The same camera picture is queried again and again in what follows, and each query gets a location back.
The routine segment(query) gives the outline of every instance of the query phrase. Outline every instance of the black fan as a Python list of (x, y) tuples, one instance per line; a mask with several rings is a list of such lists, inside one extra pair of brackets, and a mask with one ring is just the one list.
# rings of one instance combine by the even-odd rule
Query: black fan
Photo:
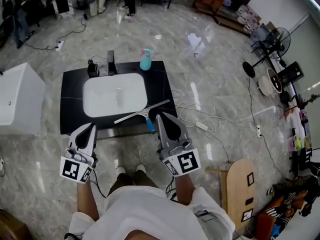
[(244, 62), (242, 64), (245, 73), (251, 78), (254, 78), (256, 76), (254, 67), (263, 62), (267, 57), (271, 59), (277, 59), (283, 56), (288, 51), (291, 43), (291, 37), (288, 30), (283, 27), (278, 27), (272, 30), (267, 35), (264, 41), (258, 41), (256, 43), (259, 43), (259, 47), (263, 50), (264, 57), (254, 65), (251, 65), (248, 62)]

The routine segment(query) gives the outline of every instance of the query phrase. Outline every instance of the white sink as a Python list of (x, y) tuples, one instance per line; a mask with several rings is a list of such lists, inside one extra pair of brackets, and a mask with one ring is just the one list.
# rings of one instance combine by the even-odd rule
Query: white sink
[(134, 113), (147, 101), (144, 78), (137, 73), (93, 77), (83, 85), (83, 110), (91, 118)]
[(0, 134), (36, 134), (40, 130), (45, 82), (28, 63), (0, 76)]

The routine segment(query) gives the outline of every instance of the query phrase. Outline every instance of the black countertop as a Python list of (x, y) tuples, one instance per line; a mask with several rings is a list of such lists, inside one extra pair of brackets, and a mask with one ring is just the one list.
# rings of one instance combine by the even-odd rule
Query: black countertop
[[(170, 100), (170, 102), (150, 110), (149, 118), (152, 122), (155, 122), (156, 115), (160, 112), (166, 112), (177, 117), (174, 99), (163, 61), (152, 61), (151, 68), (148, 71), (141, 70), (139, 62), (118, 63), (116, 64), (116, 68), (118, 74), (137, 73), (143, 77), (147, 96), (146, 108), (167, 99)], [(146, 124), (146, 119), (141, 115), (134, 116), (117, 124), (114, 123), (115, 120), (132, 113), (102, 117), (87, 116), (83, 106), (83, 87), (88, 79), (87, 68), (75, 69), (63, 73), (60, 99), (61, 134), (69, 135), (78, 127), (87, 123), (95, 123), (99, 130), (128, 128)]]

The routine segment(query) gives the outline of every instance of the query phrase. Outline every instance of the wooden stool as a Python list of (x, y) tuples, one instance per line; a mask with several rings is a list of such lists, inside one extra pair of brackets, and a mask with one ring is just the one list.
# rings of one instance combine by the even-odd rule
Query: wooden stool
[(207, 172), (221, 173), (222, 208), (235, 224), (235, 230), (246, 226), (255, 207), (254, 165), (243, 158), (232, 163), (229, 170), (212, 169)]

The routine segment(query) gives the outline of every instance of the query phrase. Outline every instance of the marble floor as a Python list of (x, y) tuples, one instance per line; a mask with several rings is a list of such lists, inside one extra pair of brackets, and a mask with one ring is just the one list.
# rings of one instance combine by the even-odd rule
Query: marble floor
[[(72, 56), (86, 59), (96, 54), (106, 56), (108, 50), (114, 50), (116, 63), (133, 62), (140, 59), (141, 48), (152, 49), (154, 60), (164, 61), (171, 88), (180, 90), (182, 102), (186, 105), (198, 103), (211, 114), (254, 130), (250, 122), (249, 78), (242, 69), (242, 62), (254, 63), (258, 58), (251, 53), (246, 36), (177, 4), (172, 4), (169, 10), (161, 5), (145, 4), (137, 7), (137, 16), (132, 21), (121, 20), (122, 17), (114, 3), (108, 4), (103, 14), (85, 22), (84, 32), (64, 38), (59, 53), (27, 46), (17, 50), (12, 39), (0, 51), (0, 66), (5, 70), (28, 62), (46, 83), (39, 134), (0, 136), (0, 155), (6, 170), (6, 175), (0, 178), (1, 207), (25, 222), (37, 240), (62, 239), (77, 208), (76, 184), (59, 176), (60, 156), (68, 143), (67, 138), (60, 136), (62, 75), (87, 65), (86, 60)], [(81, 20), (81, 14), (61, 20), (47, 17), (41, 20), (40, 28), (33, 26), (36, 32), (28, 44), (51, 48), (58, 37), (71, 30), (82, 30)], [(105, 62), (100, 57), (94, 60)], [(265, 64), (258, 66), (256, 74), (261, 76), (266, 68)], [(279, 97), (263, 96), (255, 81), (251, 81), (250, 91), (252, 111), (275, 164), (290, 177), (286, 140), (291, 125), (279, 119), (282, 113), (278, 107)], [(178, 103), (179, 94), (172, 93)], [(203, 118), (203, 113), (187, 109), (181, 115), (192, 122)], [(217, 121), (208, 119), (206, 123), (213, 126)], [(189, 134), (198, 147), (202, 164), (202, 169), (191, 173), (196, 185), (203, 186), (218, 203), (221, 202), (220, 177), (217, 173), (205, 172), (205, 168), (227, 168), (227, 151), (232, 161), (241, 158), (253, 161), (255, 211), (267, 204), (270, 197), (266, 196), (266, 190), (279, 181), (281, 175), (274, 168), (263, 138), (223, 120), (215, 135), (226, 151), (219, 139), (207, 137), (196, 127), (189, 128)], [(156, 155), (157, 146), (157, 135), (152, 134), (99, 140), (96, 172), (102, 192), (106, 194), (115, 181), (116, 160), (129, 172), (143, 163), (153, 181), (165, 189), (171, 176)], [(104, 199), (95, 186), (92, 188), (101, 211)]]

